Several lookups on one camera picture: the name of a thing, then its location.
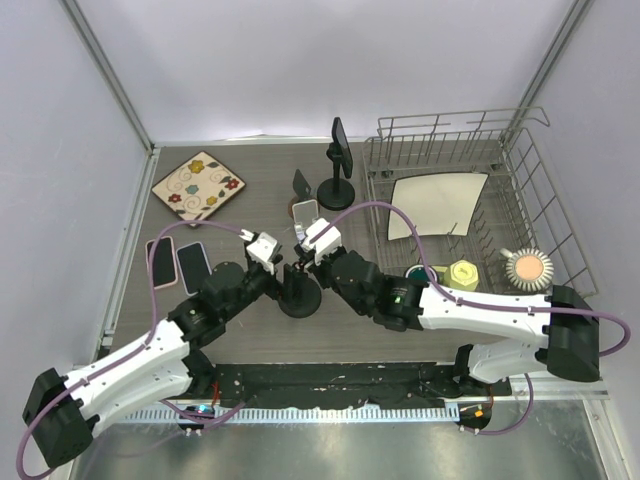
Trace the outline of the black round-base stand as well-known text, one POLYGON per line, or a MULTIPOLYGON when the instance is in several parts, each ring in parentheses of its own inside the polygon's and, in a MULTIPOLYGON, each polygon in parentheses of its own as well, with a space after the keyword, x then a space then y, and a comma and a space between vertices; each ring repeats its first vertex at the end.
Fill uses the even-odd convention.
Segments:
POLYGON ((287 316, 295 319, 307 318, 313 315, 320 307, 322 301, 322 293, 320 289, 320 298, 318 300, 300 300, 297 296, 292 303, 285 303, 278 300, 280 310, 287 316))

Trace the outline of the white folding phone stand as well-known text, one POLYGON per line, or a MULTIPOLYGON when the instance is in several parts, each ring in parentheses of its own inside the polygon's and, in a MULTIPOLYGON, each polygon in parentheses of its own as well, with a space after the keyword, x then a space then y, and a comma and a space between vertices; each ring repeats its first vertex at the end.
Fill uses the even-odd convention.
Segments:
POLYGON ((292 205, 294 231, 299 243, 306 238, 306 230, 319 218, 319 205, 316 199, 299 201, 292 205))

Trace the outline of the wooden-base grey phone stand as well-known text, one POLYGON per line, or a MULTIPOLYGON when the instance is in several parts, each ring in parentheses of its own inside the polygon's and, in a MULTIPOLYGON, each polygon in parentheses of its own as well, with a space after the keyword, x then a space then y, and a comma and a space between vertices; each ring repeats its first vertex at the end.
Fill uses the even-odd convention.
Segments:
POLYGON ((314 198, 313 190, 300 169, 297 169, 294 173, 292 188, 294 191, 294 197, 288 204, 288 215, 290 218, 293 217, 293 206, 295 204, 314 198))

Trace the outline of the purple-cased phone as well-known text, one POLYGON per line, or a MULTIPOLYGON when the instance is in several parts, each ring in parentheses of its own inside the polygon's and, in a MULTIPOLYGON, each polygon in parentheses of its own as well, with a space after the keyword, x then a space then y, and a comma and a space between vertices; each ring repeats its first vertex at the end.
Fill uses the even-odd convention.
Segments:
POLYGON ((183 285, 188 296, 198 293, 205 279, 211 274, 211 267, 204 245, 194 242, 176 250, 176 256, 183 285))

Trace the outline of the pink-cased phone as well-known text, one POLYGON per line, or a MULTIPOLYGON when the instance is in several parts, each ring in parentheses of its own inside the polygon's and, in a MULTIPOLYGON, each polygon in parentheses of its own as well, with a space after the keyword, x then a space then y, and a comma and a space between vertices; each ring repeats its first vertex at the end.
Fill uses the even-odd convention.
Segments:
POLYGON ((178 268, 172 237, 164 236, 159 240, 152 264, 153 287, 155 290, 177 284, 178 268))

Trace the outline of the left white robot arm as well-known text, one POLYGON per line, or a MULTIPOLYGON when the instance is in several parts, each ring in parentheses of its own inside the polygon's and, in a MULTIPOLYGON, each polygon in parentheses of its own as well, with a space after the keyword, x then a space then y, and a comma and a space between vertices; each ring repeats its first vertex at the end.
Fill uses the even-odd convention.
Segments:
POLYGON ((108 356, 66 374, 50 368, 34 380, 22 418, 50 470, 81 455, 115 421, 170 397, 205 397, 215 368, 203 347, 262 296, 281 307, 295 301, 307 277, 291 265, 281 278, 259 263, 217 265, 198 292, 151 330, 108 356))

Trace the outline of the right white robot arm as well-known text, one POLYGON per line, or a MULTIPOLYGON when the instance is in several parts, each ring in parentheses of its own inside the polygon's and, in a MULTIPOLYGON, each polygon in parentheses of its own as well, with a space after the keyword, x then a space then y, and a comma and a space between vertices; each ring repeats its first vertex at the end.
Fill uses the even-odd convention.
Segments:
POLYGON ((600 378, 599 321, 569 287, 555 287, 550 295, 465 292, 387 275, 343 247, 328 255, 302 248, 296 252, 322 288, 333 290, 358 315, 388 330, 460 330, 495 336, 494 343, 459 347, 451 380, 462 394, 539 371, 581 383, 600 378))

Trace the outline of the tall black phone stand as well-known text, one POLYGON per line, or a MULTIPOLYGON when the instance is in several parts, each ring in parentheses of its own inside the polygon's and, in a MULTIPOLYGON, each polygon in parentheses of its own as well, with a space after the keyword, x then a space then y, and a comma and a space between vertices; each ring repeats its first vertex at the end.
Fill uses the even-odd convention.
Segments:
POLYGON ((348 147, 332 142, 326 155, 333 165, 332 177, 323 181, 317 191, 319 204, 331 211, 342 211, 355 200, 355 189, 349 182, 353 174, 353 158, 348 147))

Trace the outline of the black phone on tall stand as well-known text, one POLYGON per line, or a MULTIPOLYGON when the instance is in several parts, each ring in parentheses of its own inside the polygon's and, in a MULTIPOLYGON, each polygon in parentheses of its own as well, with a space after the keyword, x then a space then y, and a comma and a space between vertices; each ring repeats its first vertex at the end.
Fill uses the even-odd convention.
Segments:
POLYGON ((334 151, 340 157, 343 173, 346 178, 350 178, 353 172, 353 157, 347 135, 340 117, 335 117, 332 125, 332 138, 334 151))

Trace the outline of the dark green mug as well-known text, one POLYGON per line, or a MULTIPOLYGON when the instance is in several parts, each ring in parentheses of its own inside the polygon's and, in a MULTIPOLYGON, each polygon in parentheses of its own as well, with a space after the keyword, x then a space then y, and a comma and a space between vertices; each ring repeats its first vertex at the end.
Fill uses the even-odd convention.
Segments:
POLYGON ((428 282, 434 280, 436 283, 442 281, 442 277, 446 272, 444 266, 429 266, 425 268, 423 265, 413 265, 405 271, 406 278, 428 282))

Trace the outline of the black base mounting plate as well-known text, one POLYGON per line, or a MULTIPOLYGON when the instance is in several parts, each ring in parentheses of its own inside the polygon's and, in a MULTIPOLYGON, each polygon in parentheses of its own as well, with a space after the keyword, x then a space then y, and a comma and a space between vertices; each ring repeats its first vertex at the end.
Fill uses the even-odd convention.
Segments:
POLYGON ((223 407, 343 410, 367 404, 383 409, 440 407, 447 400, 512 394, 508 381, 487 386, 435 362, 219 364, 200 398, 223 407))

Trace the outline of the floral square trivet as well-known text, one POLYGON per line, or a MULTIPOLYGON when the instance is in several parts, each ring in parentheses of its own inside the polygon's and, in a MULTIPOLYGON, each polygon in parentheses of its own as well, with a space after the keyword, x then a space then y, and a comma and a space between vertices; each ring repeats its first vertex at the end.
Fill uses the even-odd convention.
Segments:
POLYGON ((157 181, 152 194, 180 220, 209 220, 234 199, 246 182, 205 151, 200 151, 157 181))

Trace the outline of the white square plate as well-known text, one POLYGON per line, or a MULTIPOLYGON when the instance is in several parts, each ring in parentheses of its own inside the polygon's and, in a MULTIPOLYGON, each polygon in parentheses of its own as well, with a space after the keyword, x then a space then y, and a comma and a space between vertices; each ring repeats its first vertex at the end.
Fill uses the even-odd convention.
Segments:
POLYGON ((466 236, 487 179, 484 173, 462 172, 402 178, 394 184, 391 204, 420 236, 466 236))

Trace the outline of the yellow-green mug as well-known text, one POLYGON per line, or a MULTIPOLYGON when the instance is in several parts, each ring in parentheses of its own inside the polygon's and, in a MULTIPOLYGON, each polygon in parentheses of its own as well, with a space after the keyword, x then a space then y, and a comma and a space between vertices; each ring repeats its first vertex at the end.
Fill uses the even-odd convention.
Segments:
POLYGON ((463 291, 475 291, 479 285, 479 273, 475 264, 458 260, 448 266, 432 266, 440 285, 463 291))

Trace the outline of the ribbed cup with peach inside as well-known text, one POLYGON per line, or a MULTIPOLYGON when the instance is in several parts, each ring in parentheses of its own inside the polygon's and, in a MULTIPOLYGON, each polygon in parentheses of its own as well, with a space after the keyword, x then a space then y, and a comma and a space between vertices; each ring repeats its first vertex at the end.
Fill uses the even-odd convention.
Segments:
POLYGON ((554 265, 544 252, 535 248, 522 248, 515 252, 502 248, 500 254, 506 260, 507 279, 519 290, 539 292, 552 284, 554 265))

